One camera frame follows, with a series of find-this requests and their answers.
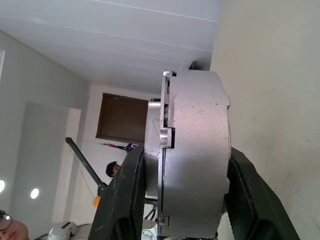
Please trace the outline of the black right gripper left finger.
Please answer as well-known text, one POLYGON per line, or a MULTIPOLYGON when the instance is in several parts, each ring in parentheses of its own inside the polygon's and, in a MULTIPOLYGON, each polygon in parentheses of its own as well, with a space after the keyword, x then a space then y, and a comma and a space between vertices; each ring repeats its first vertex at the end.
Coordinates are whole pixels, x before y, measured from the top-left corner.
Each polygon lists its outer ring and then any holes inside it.
POLYGON ((126 155, 102 194, 88 239, 140 240, 145 195, 144 146, 139 145, 126 155))

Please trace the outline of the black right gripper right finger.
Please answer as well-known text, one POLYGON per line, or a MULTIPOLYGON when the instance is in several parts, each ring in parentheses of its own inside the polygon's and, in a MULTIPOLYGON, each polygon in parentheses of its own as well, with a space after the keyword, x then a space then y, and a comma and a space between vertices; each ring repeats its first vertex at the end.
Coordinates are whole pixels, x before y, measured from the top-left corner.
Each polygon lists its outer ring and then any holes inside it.
POLYGON ((216 193, 236 240, 298 240, 281 200, 241 151, 217 148, 216 193))

